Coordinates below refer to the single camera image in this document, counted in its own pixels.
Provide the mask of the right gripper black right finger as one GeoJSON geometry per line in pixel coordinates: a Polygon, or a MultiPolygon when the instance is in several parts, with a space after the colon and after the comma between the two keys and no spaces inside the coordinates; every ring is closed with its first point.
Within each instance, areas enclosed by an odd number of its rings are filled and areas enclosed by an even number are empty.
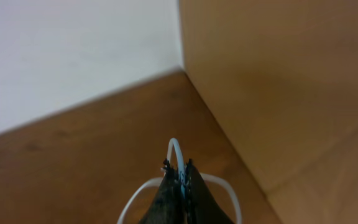
{"type": "Polygon", "coordinates": [[[188,224],[233,224],[215,201],[192,159],[186,164],[185,174],[188,224]]]}

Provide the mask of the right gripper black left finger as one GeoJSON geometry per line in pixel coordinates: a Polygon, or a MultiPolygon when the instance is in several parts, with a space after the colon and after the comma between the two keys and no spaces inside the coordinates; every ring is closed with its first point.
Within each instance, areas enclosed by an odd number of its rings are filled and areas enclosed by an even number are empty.
{"type": "Polygon", "coordinates": [[[163,164],[165,175],[149,209],[139,221],[141,224],[182,224],[185,222],[178,172],[170,165],[168,159],[165,159],[163,164]]]}

